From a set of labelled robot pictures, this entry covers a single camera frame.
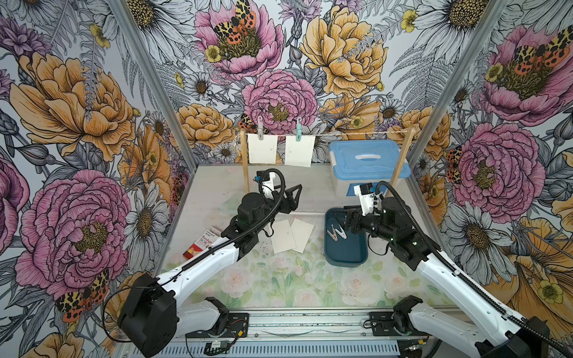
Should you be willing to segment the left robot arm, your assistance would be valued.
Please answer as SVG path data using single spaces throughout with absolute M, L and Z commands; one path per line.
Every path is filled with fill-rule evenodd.
M 230 333 L 229 309 L 218 299 L 207 297 L 186 312 L 181 306 L 203 283 L 246 256 L 278 213 L 296 210 L 301 191 L 297 185 L 269 196 L 245 195 L 237 215 L 213 246 L 171 271 L 157 277 L 144 274 L 135 281 L 117 324 L 143 356 L 156 356 L 181 335 Z

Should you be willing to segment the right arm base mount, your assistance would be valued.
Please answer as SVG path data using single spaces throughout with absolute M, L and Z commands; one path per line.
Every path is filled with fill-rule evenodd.
M 363 323 L 374 337 L 417 337 L 426 336 L 411 325 L 410 319 L 396 312 L 371 312 Z

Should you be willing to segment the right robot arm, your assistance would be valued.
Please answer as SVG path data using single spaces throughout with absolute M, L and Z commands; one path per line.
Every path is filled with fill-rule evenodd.
M 470 320 L 455 319 L 410 295 L 393 308 L 400 334 L 423 332 L 469 357 L 549 355 L 547 325 L 537 318 L 526 319 L 480 288 L 423 232 L 401 199 L 384 198 L 381 208 L 371 213 L 348 209 L 344 228 L 386 240 L 395 258 L 445 293 Z

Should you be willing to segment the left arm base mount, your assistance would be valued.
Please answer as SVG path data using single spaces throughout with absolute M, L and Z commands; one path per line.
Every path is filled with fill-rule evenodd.
M 208 331 L 197 331 L 188 334 L 195 338 L 246 338 L 249 332 L 249 313 L 229 313 L 219 319 L 215 326 Z

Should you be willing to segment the teal clothespin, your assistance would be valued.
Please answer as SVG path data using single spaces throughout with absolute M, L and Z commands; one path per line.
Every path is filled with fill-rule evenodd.
M 297 142 L 300 142 L 302 138 L 302 125 L 301 125 L 301 119 L 298 118 L 296 120 L 296 128 L 295 128 L 295 140 Z

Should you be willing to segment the pink clothespin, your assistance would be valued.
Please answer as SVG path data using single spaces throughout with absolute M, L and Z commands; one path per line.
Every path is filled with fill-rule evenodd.
M 337 231 L 336 231 L 336 229 L 334 228 L 333 225 L 331 225 L 331 229 L 330 229 L 330 230 L 327 230 L 326 232 L 327 232 L 328 236 L 329 236 L 332 240 L 334 240 L 334 242 L 337 242 L 337 241 L 338 241 Z

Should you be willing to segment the white postcard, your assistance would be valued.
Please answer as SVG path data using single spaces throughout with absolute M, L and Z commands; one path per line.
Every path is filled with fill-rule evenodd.
M 278 136 L 248 134 L 248 151 L 250 164 L 275 164 L 277 157 Z
M 300 219 L 294 219 L 291 225 L 292 238 L 295 242 L 294 251 L 300 254 L 304 252 L 313 229 L 314 225 L 304 222 Z
M 272 229 L 271 242 L 275 254 L 295 249 L 296 244 L 288 220 L 274 222 Z
M 313 158 L 315 137 L 296 136 L 286 137 L 284 164 L 287 166 L 310 167 Z

